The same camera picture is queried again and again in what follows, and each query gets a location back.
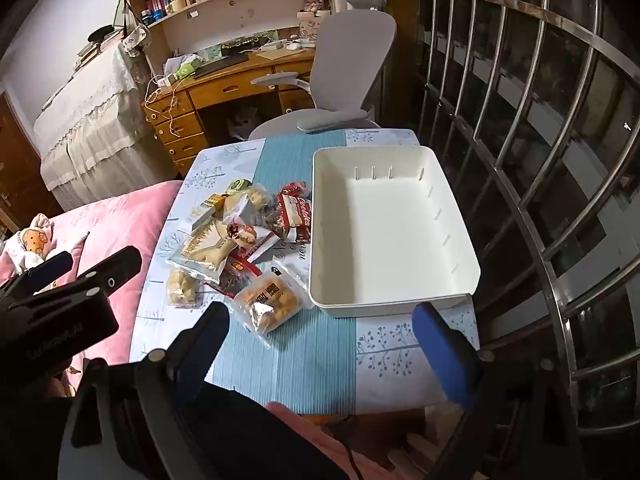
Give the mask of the small clear cracker bag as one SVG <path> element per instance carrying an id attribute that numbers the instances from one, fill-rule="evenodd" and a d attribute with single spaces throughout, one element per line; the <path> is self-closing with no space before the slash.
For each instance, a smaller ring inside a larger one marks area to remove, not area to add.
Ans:
<path id="1" fill-rule="evenodd" d="M 201 304 L 198 299 L 200 288 L 200 280 L 181 268 L 173 268 L 166 282 L 166 302 L 175 308 L 198 308 Z"/>

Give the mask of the large triangular bread package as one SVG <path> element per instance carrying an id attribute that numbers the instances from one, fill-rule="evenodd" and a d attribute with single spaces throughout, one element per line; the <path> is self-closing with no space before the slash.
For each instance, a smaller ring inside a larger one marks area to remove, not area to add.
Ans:
<path id="1" fill-rule="evenodd" d="M 229 255 L 238 244 L 228 235 L 227 226 L 209 220 L 192 233 L 168 258 L 192 278 L 218 284 Z"/>

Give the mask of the orange biscuit snack bag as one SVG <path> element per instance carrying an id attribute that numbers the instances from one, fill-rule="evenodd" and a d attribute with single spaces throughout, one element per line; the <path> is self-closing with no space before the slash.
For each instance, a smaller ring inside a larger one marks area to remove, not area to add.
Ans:
<path id="1" fill-rule="evenodd" d="M 257 335 L 266 336 L 306 307 L 305 291 L 285 274 L 258 276 L 235 297 L 243 322 Z"/>

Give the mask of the red white candy wrapper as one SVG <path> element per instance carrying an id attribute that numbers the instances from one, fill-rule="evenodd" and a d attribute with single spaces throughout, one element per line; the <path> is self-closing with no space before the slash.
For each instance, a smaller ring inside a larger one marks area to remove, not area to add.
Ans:
<path id="1" fill-rule="evenodd" d="M 262 226 L 232 223 L 227 233 L 236 244 L 236 255 L 248 262 L 257 260 L 279 240 L 276 233 Z"/>

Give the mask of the green pineapple cake packet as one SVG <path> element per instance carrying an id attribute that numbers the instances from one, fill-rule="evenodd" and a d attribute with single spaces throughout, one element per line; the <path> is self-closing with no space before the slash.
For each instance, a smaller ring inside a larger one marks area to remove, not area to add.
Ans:
<path id="1" fill-rule="evenodd" d="M 246 190 L 247 188 L 249 188 L 252 185 L 252 182 L 250 182 L 250 180 L 247 179 L 235 179 L 232 182 L 229 183 L 229 185 L 227 186 L 226 190 L 224 191 L 224 194 L 226 195 L 233 195 L 239 192 L 242 192 L 244 190 Z"/>

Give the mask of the red white cookies package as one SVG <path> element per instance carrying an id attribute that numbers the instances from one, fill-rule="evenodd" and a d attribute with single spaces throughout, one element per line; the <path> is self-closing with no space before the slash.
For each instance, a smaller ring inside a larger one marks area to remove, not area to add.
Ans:
<path id="1" fill-rule="evenodd" d="M 280 194 L 279 223 L 283 239 L 291 243 L 309 243 L 311 238 L 311 201 L 308 198 Z"/>

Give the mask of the small red snack packet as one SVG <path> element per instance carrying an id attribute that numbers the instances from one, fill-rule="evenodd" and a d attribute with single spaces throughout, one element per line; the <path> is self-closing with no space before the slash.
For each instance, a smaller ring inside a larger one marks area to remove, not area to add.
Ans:
<path id="1" fill-rule="evenodd" d="M 295 181 L 286 184 L 283 188 L 281 188 L 280 193 L 282 195 L 301 198 L 309 198 L 311 196 L 310 189 L 304 181 Z"/>

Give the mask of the clear pastry snack bag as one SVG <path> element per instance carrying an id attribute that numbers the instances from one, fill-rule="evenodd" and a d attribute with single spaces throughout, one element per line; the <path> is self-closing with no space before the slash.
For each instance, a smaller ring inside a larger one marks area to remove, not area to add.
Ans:
<path id="1" fill-rule="evenodd" d="M 271 200 L 272 194 L 261 184 L 252 184 L 226 197 L 222 221 L 230 223 L 238 220 L 243 224 L 253 224 Z"/>

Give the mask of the patterned blue white tablecloth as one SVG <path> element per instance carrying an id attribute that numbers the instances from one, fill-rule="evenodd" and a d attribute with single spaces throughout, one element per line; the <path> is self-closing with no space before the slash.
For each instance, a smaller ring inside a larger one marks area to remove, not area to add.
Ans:
<path id="1" fill-rule="evenodd" d="M 270 200 L 307 193 L 309 243 L 232 212 L 239 245 L 210 280 L 203 256 L 222 239 L 189 230 L 206 198 L 247 184 Z M 424 408 L 444 393 L 412 325 L 421 301 L 477 342 L 478 265 L 457 203 L 429 148 L 408 130 L 277 136 L 201 151 L 184 178 L 145 279 L 133 360 L 167 348 L 213 301 L 229 333 L 207 374 L 215 385 L 305 415 Z"/>

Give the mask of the small orange snack packet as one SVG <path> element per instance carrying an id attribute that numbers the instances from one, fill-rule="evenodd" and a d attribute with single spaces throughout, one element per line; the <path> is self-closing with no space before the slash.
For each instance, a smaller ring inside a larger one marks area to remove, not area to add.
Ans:
<path id="1" fill-rule="evenodd" d="M 206 200 L 202 203 L 204 212 L 206 214 L 216 214 L 217 211 L 220 211 L 224 208 L 224 202 L 226 201 L 227 196 L 224 194 L 212 194 L 209 195 Z"/>

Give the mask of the white plastic storage bin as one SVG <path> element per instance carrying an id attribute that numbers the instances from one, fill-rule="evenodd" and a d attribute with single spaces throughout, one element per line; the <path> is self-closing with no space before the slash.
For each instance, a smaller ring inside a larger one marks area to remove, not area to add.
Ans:
<path id="1" fill-rule="evenodd" d="M 312 160 L 308 294 L 334 318 L 448 309 L 480 282 L 468 229 L 426 146 L 322 148 Z"/>

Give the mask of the wooden desk with drawers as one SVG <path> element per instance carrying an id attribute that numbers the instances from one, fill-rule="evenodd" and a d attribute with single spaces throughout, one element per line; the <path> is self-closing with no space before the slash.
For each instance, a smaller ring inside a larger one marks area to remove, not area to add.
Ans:
<path id="1" fill-rule="evenodd" d="M 251 53 L 247 60 L 198 79 L 178 81 L 169 89 L 147 96 L 141 103 L 145 119 L 154 128 L 154 139 L 163 145 L 177 174 L 184 177 L 196 155 L 236 141 L 230 136 L 227 120 L 235 110 L 258 108 L 260 124 L 283 114 L 311 108 L 312 99 L 290 84 L 254 86 L 260 76 L 285 72 L 310 76 L 314 51 L 288 51 L 275 60 Z"/>

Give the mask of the cat under desk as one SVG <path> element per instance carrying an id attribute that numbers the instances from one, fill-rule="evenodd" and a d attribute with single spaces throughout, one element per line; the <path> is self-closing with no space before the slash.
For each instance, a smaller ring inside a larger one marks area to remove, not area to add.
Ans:
<path id="1" fill-rule="evenodd" d="M 259 124 L 258 108 L 254 106 L 246 106 L 235 110 L 227 120 L 230 136 L 240 141 L 246 141 Z"/>

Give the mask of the steel window guard bars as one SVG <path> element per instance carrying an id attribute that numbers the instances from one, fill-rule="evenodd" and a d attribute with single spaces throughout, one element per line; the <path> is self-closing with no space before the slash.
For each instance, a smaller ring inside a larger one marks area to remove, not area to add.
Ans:
<path id="1" fill-rule="evenodd" d="M 419 0 L 418 133 L 480 262 L 480 340 L 549 338 L 576 426 L 639 426 L 639 52 L 603 0 Z"/>

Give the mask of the grey office chair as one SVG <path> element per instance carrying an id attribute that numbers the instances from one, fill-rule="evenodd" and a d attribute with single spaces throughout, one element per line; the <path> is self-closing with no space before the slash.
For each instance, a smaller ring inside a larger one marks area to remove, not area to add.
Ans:
<path id="1" fill-rule="evenodd" d="M 318 29 L 307 81 L 297 72 L 274 73 L 252 81 L 254 86 L 294 86 L 314 101 L 311 108 L 264 122 L 250 134 L 252 140 L 378 125 L 374 111 L 367 110 L 364 102 L 392 50 L 397 25 L 383 11 L 386 0 L 346 1 L 352 7 L 330 15 Z"/>

